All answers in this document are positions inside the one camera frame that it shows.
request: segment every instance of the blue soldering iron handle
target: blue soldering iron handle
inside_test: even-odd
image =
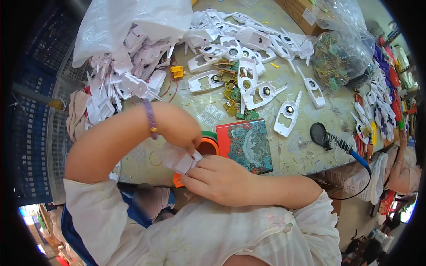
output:
[[[365,169],[367,169],[368,173],[371,175],[371,169],[368,166],[368,163],[359,156],[353,149],[349,150],[349,154],[352,155],[353,158],[355,158]]]

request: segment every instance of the label on box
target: label on box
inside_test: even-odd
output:
[[[306,19],[306,21],[311,26],[313,26],[315,24],[315,22],[317,21],[317,17],[307,8],[305,8],[305,11],[303,12],[302,17],[304,19]]]

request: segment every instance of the person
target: person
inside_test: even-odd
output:
[[[154,132],[191,154],[201,141],[200,126],[183,109],[145,105],[89,129],[66,161],[66,207],[98,265],[340,265],[337,215],[316,182],[255,175],[220,156],[182,175],[199,197],[175,216],[147,229],[128,218],[128,205],[108,179],[116,163]]]
[[[416,165],[416,154],[414,149],[407,148],[407,134],[401,130],[400,146],[395,156],[397,146],[392,147],[389,151],[388,164],[392,164],[389,174],[387,187],[398,194],[407,195],[419,190],[421,169]]]

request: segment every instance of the workbench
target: workbench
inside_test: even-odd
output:
[[[237,0],[224,0],[222,2],[219,0],[199,0],[193,6],[194,11],[203,11],[207,8],[214,8],[219,12],[228,14],[238,11],[260,22],[268,22],[267,25],[275,30],[280,30],[283,27],[288,32],[303,34],[293,19],[273,0],[261,1],[261,3],[256,4],[251,9]],[[228,17],[226,20],[237,23],[232,17]],[[185,44],[177,45],[173,53],[177,65],[187,67],[187,62],[195,55],[190,49],[184,55],[184,47]],[[275,68],[271,63],[278,65],[279,68]],[[306,60],[296,57],[293,60],[293,64],[295,67],[300,67],[305,77],[311,77],[320,84],[314,75],[312,61],[309,66],[306,66]],[[354,161],[352,158],[351,160],[337,162],[334,157],[335,150],[326,151],[325,148],[313,143],[309,134],[311,125],[315,122],[321,122],[328,132],[337,136],[341,132],[353,134],[355,124],[350,112],[356,113],[354,92],[346,88],[331,92],[320,84],[326,104],[317,109],[310,100],[299,73],[294,73],[286,60],[277,56],[273,61],[266,63],[265,68],[266,72],[258,77],[258,83],[271,81],[272,85],[277,89],[282,86],[288,86],[284,92],[278,94],[270,103],[256,109],[260,117],[265,119],[268,129],[273,163],[273,172],[268,173],[268,175],[307,175]],[[169,68],[164,70],[167,71],[167,77],[161,88],[160,95],[166,91],[170,82]],[[190,73],[186,68],[186,75],[178,81],[178,91],[171,103],[180,106],[196,118],[202,130],[216,132],[216,125],[237,121],[236,117],[229,117],[223,107],[225,103],[225,97],[222,94],[225,90],[224,87],[197,94],[190,92],[187,80],[197,74],[200,74],[200,72]],[[176,83],[172,82],[169,92],[163,98],[169,101],[175,90]],[[369,86],[364,86],[361,90],[365,90],[365,93],[367,93],[370,89]],[[282,103],[287,99],[295,101],[299,91],[302,91],[302,98],[297,122],[290,135],[284,137],[273,130],[273,125]],[[133,97],[133,101],[136,104],[141,102],[136,97]],[[124,110],[132,107],[134,105],[131,100],[126,100],[123,103]],[[159,137],[156,141],[150,138],[126,155],[121,160],[122,177],[120,177],[120,180],[132,183],[150,183],[158,186],[173,186],[173,171],[165,167],[158,157],[158,149],[164,143],[165,140],[162,137]],[[382,148],[383,140],[379,134],[374,151]]]

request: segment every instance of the green tape roll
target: green tape roll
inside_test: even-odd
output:
[[[203,135],[203,137],[208,137],[213,139],[214,141],[217,142],[217,134],[213,133],[211,131],[202,131],[201,134]]]

